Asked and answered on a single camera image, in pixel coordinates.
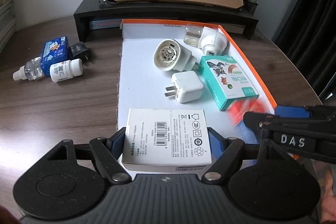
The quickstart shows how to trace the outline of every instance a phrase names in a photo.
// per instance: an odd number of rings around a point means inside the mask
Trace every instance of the white power adapter box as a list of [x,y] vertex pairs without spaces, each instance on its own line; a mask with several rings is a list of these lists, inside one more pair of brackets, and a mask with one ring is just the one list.
[[197,173],[211,162],[203,110],[129,110],[122,155],[128,170]]

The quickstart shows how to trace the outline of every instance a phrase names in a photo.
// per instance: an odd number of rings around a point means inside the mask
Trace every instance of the white power adapter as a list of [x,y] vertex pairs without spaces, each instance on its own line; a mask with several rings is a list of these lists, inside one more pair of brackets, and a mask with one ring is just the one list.
[[174,73],[171,77],[171,86],[166,88],[165,96],[175,96],[179,103],[197,100],[203,93],[204,85],[196,72],[184,71]]
[[174,39],[165,39],[160,42],[154,52],[154,64],[162,71],[191,70],[196,63],[196,57],[191,50],[183,47]]
[[221,55],[227,46],[227,38],[218,30],[188,24],[184,43],[202,49],[205,55]]

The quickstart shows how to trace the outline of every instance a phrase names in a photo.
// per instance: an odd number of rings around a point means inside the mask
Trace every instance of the green medicine box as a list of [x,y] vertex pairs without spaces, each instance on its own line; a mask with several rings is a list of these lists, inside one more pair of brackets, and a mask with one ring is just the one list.
[[236,99],[259,96],[251,81],[231,56],[202,56],[199,70],[219,110],[226,110]]

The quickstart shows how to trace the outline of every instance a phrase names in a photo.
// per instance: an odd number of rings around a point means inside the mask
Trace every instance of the finger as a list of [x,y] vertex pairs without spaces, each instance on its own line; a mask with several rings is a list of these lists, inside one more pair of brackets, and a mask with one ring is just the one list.
[[320,219],[320,223],[323,223],[325,221],[336,221],[336,216],[326,212],[326,211],[322,211],[321,212],[321,219]]
[[324,194],[321,207],[323,211],[336,216],[336,197]]
[[332,193],[332,195],[334,195],[333,185],[334,185],[334,178],[331,174],[330,169],[327,169],[327,171],[325,172],[325,178],[324,178],[324,189],[326,192],[328,192],[328,194]]

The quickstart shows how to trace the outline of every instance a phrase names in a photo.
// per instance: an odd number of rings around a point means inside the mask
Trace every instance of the black monitor stand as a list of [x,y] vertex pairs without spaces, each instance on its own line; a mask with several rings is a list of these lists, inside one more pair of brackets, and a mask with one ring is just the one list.
[[73,14],[78,38],[85,42],[90,22],[105,19],[173,19],[204,23],[230,23],[244,27],[243,35],[251,39],[258,20],[243,8],[164,1],[134,1],[114,3],[107,0],[83,0]]

